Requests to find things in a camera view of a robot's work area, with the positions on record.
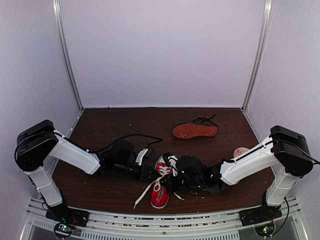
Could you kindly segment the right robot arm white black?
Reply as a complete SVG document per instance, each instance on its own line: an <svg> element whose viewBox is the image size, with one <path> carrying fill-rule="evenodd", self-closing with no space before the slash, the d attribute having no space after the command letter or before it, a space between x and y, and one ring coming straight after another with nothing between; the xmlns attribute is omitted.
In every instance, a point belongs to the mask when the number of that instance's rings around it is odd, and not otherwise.
<svg viewBox="0 0 320 240"><path fill-rule="evenodd" d="M266 221L280 208L297 179L310 173L318 163L310 155L302 134L275 125L270 129L270 135L255 147L211 167L196 157L183 155L173 167L173 173L161 180L161 184L170 193L180 186L220 193L261 170L279 166L275 179L263 194L262 205L256 210L258 219Z"/></svg>

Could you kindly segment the upturned shoe orange sole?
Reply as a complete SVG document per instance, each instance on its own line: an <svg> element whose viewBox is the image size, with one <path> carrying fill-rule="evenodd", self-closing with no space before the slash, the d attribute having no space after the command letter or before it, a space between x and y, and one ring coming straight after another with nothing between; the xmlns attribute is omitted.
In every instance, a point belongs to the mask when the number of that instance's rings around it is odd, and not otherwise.
<svg viewBox="0 0 320 240"><path fill-rule="evenodd" d="M171 134L181 140L190 140L199 137L215 137L219 132L219 125L214 122L216 113L210 117L198 117L192 122L184 122L175 125Z"/></svg>

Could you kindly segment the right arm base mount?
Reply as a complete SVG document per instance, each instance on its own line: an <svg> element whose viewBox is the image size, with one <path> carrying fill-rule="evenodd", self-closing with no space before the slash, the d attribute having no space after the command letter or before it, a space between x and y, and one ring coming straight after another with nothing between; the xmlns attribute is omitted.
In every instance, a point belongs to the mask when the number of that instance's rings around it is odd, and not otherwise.
<svg viewBox="0 0 320 240"><path fill-rule="evenodd" d="M275 219L281 216L281 205L270 206L266 199L260 206L239 212L242 226L253 226L255 233L262 238L270 238L276 233Z"/></svg>

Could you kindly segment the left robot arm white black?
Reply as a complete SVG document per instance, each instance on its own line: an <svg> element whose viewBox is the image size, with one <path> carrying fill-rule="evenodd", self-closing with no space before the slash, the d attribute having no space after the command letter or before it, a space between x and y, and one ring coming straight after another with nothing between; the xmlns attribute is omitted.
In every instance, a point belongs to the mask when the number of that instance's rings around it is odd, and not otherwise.
<svg viewBox="0 0 320 240"><path fill-rule="evenodd" d="M143 163L152 152L148 145L136 153L134 145L124 137L101 150L90 151L57 131L50 120L43 120L18 135L14 160L44 198L53 217L67 222L73 213L44 166L47 157L62 160L98 179L116 174L151 183L160 177L152 166Z"/></svg>

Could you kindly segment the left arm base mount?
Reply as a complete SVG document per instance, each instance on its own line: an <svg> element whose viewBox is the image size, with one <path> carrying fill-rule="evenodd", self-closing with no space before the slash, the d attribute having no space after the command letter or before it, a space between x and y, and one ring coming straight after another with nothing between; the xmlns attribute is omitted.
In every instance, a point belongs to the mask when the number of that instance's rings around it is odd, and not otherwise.
<svg viewBox="0 0 320 240"><path fill-rule="evenodd" d="M57 222L53 227L53 233L59 240L69 238L77 227L87 226L89 212L68 207L64 196L62 203L57 206L50 206L46 201L44 204L47 208L45 217Z"/></svg>

